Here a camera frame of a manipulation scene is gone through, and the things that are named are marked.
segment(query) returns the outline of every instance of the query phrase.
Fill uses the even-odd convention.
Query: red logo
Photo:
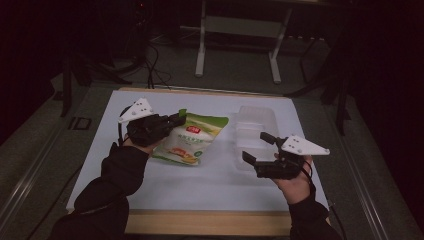
[[[188,126],[187,128],[186,128],[186,131],[187,132],[192,132],[192,133],[199,133],[200,132],[200,128],[198,128],[198,127],[195,127],[195,126]]]

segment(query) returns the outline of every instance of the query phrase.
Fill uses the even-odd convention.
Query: gray carpet floor
[[[208,89],[236,91],[281,96],[305,86],[299,68],[299,57],[307,43],[285,40],[278,57],[283,83],[272,82],[266,51],[244,51],[237,46],[212,46],[206,50],[205,71],[202,78],[194,76],[197,49],[192,42],[180,45],[152,43],[159,55],[149,48],[148,60],[158,57],[153,81],[157,88]],[[319,42],[305,58],[308,77],[322,65],[328,48]],[[133,82],[132,87],[145,88],[148,71],[122,76]],[[52,79],[61,89],[61,75]],[[123,85],[113,84],[96,76],[90,87],[73,83],[73,106],[64,118],[60,117],[62,103],[48,100],[16,133],[0,147],[0,204],[12,206],[7,218],[2,218],[1,239],[27,239],[37,227],[31,239],[46,239],[54,222],[66,214],[65,206],[73,189],[78,168],[84,163],[87,152],[99,125],[103,111],[113,90]],[[384,163],[380,151],[361,118],[354,99],[348,98],[347,112],[350,119],[344,122],[345,136],[335,127],[335,105],[322,105],[319,96],[323,89],[316,89],[293,99],[305,136],[328,146],[328,157],[315,158],[321,182],[327,197],[334,202],[337,214],[348,239],[423,239],[422,233],[410,215],[402,196]],[[73,117],[91,119],[87,130],[69,128]],[[26,191],[25,201],[10,204],[10,196],[27,169],[34,162],[38,174]],[[330,214],[334,227],[341,232],[334,213]],[[146,240],[201,240],[201,239],[287,239],[287,237],[226,237],[226,236],[128,236],[128,239]]]

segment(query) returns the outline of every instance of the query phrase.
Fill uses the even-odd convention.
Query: table leg
[[[286,11],[286,16],[284,17],[284,22],[281,23],[280,32],[277,36],[277,43],[275,44],[274,50],[269,53],[269,62],[271,64],[271,72],[272,72],[272,78],[274,79],[275,84],[281,83],[281,77],[280,77],[280,70],[278,69],[278,63],[277,63],[277,55],[280,51],[281,43],[284,39],[284,34],[287,29],[287,24],[289,23],[289,19],[292,13],[292,9],[289,8]]]
[[[197,64],[196,64],[196,77],[203,76],[203,66],[205,64],[205,21],[206,21],[206,1],[202,1],[202,17],[200,20],[200,46],[199,52],[197,54]]]

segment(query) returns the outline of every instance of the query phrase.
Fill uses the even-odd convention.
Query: dark background
[[[156,15],[149,24],[178,36],[180,24],[198,25],[199,2],[156,1]],[[1,3],[0,144],[54,94],[49,81],[62,72],[65,46],[104,63],[110,63],[114,54],[131,55],[125,39],[136,21],[135,3],[140,2]],[[329,58],[329,72],[337,72],[340,63],[352,71],[349,93],[355,97],[393,178],[424,231],[424,168],[420,154],[424,142],[420,106],[424,90],[423,10],[423,1],[376,2],[370,11],[349,22],[342,41],[332,46],[337,51]],[[294,19],[298,20],[290,22],[289,34],[314,35],[314,29],[321,29],[317,30],[321,34],[333,27],[311,25],[316,21],[308,12],[296,14]],[[301,20],[308,15],[312,21]]]

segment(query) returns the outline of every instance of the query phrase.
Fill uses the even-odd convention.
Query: hand
[[[309,165],[312,164],[311,156],[304,156],[304,158]],[[306,163],[303,164],[303,168],[308,173],[311,171],[309,165]],[[309,179],[303,172],[300,172],[297,177],[290,180],[272,179],[272,181],[274,181],[278,188],[283,192],[288,204],[301,202],[310,195]]]
[[[159,145],[160,145],[160,144],[164,141],[164,139],[165,139],[165,138],[163,138],[163,139],[161,139],[161,140],[159,140],[159,141],[157,141],[157,142],[155,142],[155,143],[153,143],[152,145],[149,145],[149,146],[147,146],[147,147],[141,147],[141,146],[138,146],[138,145],[134,144],[134,143],[131,141],[131,138],[129,138],[127,134],[125,134],[125,138],[124,138],[124,139],[126,139],[126,140],[125,140],[125,141],[124,141],[124,143],[122,144],[123,146],[130,146],[130,147],[138,148],[138,149],[140,149],[141,151],[143,151],[143,152],[145,152],[145,153],[149,154],[149,157],[150,157],[150,156],[152,155],[152,153],[153,153],[153,150],[154,150],[157,146],[159,146]]]

